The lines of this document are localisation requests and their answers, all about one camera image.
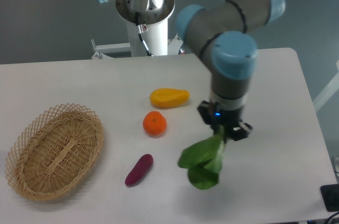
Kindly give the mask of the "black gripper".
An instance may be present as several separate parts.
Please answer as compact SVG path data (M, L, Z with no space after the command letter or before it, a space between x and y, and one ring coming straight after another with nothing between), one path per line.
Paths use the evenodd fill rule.
M239 141L248 138L253 131L253 127L241 119L243 108L242 105L237 109L227 110L218 102L209 103L203 100L197 110L204 123L213 130L214 135L219 133L219 126L223 126L225 133L228 133L233 141Z

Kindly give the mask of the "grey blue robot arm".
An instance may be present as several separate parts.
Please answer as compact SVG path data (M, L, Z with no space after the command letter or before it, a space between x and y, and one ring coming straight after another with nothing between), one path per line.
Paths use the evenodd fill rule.
M115 1L132 56L169 54L168 18L175 0L97 1ZM199 113L214 132L223 130L226 140L247 138L253 129L241 119L257 58L248 32L279 18L285 7L285 0L224 0L212 10L186 6L177 16L178 37L212 74L210 100L201 102Z

